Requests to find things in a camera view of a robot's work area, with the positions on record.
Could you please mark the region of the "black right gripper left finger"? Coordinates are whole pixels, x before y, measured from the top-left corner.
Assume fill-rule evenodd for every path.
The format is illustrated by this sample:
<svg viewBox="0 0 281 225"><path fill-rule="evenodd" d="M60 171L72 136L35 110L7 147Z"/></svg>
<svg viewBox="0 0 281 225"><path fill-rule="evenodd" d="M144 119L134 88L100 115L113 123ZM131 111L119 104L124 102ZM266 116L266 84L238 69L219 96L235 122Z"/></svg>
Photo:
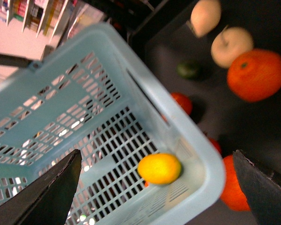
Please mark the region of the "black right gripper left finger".
<svg viewBox="0 0 281 225"><path fill-rule="evenodd" d="M81 173L81 152L73 150L0 206L0 225L63 225Z"/></svg>

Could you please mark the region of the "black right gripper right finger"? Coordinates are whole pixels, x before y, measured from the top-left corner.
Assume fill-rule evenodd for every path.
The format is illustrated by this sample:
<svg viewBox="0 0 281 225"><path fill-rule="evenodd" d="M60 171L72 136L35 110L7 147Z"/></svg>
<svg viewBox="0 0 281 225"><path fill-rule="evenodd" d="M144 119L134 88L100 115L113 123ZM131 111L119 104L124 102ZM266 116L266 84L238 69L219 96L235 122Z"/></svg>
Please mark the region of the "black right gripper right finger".
<svg viewBox="0 0 281 225"><path fill-rule="evenodd" d="M249 157L233 153L240 188L259 225L281 225L281 174Z"/></svg>

